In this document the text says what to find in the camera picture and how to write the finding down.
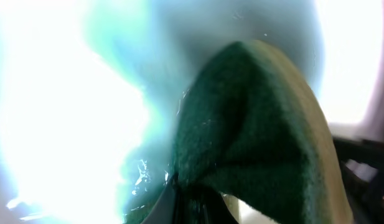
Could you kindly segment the white plate top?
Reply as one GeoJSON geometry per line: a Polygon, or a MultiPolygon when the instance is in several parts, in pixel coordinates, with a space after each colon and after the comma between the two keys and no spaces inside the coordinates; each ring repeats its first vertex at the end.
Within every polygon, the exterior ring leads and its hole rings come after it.
{"type": "MultiPolygon", "coordinates": [[[[171,177],[149,127],[205,64],[260,40],[297,67],[333,136],[363,128],[381,0],[0,1],[0,223],[125,223],[171,177]]],[[[234,216],[274,220],[225,195],[234,216]]]]}

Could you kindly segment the green yellow scrub sponge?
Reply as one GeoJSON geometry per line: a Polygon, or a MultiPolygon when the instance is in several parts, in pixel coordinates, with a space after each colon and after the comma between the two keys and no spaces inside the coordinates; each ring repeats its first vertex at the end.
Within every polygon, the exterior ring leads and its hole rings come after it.
{"type": "MultiPolygon", "coordinates": [[[[149,133],[149,148],[169,157],[183,190],[210,187],[276,223],[354,220],[321,107],[292,61],[266,42],[221,49],[197,75],[180,113],[153,122],[149,133]]],[[[143,223],[167,184],[127,209],[124,222],[143,223]]]]}

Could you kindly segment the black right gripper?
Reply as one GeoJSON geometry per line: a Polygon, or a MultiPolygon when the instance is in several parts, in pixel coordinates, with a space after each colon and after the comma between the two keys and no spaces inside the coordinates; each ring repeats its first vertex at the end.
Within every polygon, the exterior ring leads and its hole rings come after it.
{"type": "Polygon", "coordinates": [[[354,223],[384,224],[384,142],[333,138],[354,223]]]}

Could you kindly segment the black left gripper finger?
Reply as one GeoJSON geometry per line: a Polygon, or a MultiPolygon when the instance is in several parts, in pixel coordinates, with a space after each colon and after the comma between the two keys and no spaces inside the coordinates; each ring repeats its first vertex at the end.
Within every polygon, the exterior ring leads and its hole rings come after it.
{"type": "Polygon", "coordinates": [[[200,184],[183,190],[174,174],[143,224],[238,224],[222,196],[200,184]]]}

